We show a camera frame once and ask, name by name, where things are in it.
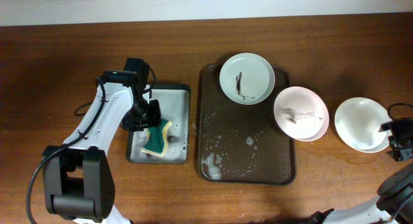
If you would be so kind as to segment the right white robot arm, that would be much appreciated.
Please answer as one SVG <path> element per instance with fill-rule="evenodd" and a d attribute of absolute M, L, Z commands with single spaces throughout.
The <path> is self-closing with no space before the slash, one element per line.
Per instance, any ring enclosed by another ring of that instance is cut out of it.
<path fill-rule="evenodd" d="M 391 154 L 412 150 L 412 119 L 397 119 L 382 124 L 389 130 Z M 378 196 L 351 209 L 316 212 L 305 223 L 370 224 L 412 223 L 412 164 L 387 178 L 377 190 Z"/>

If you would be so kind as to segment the green and yellow sponge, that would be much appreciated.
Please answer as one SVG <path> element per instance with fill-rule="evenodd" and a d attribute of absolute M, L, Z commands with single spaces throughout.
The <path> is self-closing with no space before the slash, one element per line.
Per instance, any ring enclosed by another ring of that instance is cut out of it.
<path fill-rule="evenodd" d="M 162 119 L 160 125 L 150 127 L 147 131 L 146 143 L 142 146 L 141 151 L 145 154 L 162 157 L 168 148 L 168 129 L 172 122 Z"/>

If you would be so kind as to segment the white plate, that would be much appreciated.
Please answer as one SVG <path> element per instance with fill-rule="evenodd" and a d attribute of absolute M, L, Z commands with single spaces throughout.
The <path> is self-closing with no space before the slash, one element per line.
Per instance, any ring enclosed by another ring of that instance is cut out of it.
<path fill-rule="evenodd" d="M 389 121 L 387 110 L 365 97 L 342 102 L 334 115 L 334 125 L 341 140 L 364 153 L 380 152 L 389 146 L 390 131 L 381 130 L 381 125 Z"/>

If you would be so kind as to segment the grey-white plate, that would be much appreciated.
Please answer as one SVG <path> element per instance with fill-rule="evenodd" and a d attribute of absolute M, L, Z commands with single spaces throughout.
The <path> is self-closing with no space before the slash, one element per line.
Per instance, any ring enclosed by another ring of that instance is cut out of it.
<path fill-rule="evenodd" d="M 264 101 L 276 83 L 274 69 L 263 57 L 241 53 L 225 61 L 219 73 L 219 84 L 230 100 L 241 105 Z"/>

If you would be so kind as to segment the pink plate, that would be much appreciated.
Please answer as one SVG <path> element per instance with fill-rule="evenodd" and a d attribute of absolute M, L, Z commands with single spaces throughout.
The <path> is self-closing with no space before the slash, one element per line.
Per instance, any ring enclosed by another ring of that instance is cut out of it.
<path fill-rule="evenodd" d="M 298 141 L 315 141 L 327 131 L 330 121 L 325 102 L 312 90 L 288 87 L 274 101 L 278 127 Z"/>

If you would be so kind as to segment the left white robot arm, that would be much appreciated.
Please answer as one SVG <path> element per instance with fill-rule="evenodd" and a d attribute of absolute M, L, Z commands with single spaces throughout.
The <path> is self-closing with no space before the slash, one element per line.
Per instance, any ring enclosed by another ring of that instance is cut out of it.
<path fill-rule="evenodd" d="M 118 128 L 135 132 L 161 124 L 158 101 L 144 97 L 153 73 L 143 59 L 129 57 L 123 70 L 96 78 L 96 96 L 80 124 L 60 147 L 43 152 L 38 171 L 49 213 L 76 223 L 130 223 L 114 205 L 107 154 Z"/>

